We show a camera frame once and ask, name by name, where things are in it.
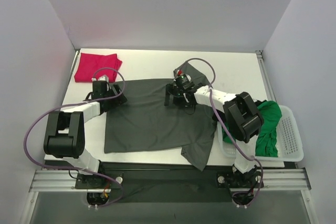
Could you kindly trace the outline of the grey t shirt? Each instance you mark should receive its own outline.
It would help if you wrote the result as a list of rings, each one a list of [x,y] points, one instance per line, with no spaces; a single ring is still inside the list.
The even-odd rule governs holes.
[[[164,106],[165,86],[171,79],[125,82],[127,102],[107,112],[105,153],[159,151],[180,147],[194,167],[207,165],[217,128],[212,109]]]

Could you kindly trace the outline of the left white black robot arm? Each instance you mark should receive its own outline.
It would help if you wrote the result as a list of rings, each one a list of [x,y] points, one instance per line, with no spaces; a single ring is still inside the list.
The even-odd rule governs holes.
[[[88,174],[87,181],[92,187],[102,187],[106,183],[106,175],[99,171],[101,162],[85,149],[85,123],[127,101],[118,84],[95,80],[83,104],[49,113],[44,139],[45,154],[62,159],[80,173]]]

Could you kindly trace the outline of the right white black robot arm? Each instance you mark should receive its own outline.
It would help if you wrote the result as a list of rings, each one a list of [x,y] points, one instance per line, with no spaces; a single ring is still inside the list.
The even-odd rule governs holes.
[[[264,119],[249,93],[226,93],[212,88],[212,85],[194,84],[188,75],[179,72],[171,83],[165,86],[164,105],[173,103],[182,107],[206,105],[213,109],[216,118],[236,148],[233,182],[245,186],[251,181],[250,171],[254,169],[255,148]]]

